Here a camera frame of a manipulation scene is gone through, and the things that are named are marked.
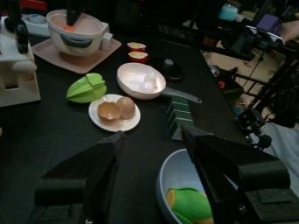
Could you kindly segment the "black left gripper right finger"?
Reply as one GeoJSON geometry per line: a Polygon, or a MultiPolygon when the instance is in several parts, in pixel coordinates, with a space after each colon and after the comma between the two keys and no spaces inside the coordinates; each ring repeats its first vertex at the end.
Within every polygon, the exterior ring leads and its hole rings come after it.
{"type": "Polygon", "coordinates": [[[261,150],[184,126],[182,139],[208,195],[215,224],[289,224],[290,175],[261,150]]]}

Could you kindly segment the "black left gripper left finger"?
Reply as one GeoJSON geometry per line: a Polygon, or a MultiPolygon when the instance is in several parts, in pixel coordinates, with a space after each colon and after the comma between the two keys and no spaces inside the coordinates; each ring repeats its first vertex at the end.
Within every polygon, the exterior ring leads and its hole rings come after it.
{"type": "Polygon", "coordinates": [[[116,132],[42,176],[34,224],[108,224],[126,140],[126,133],[116,132]]]}

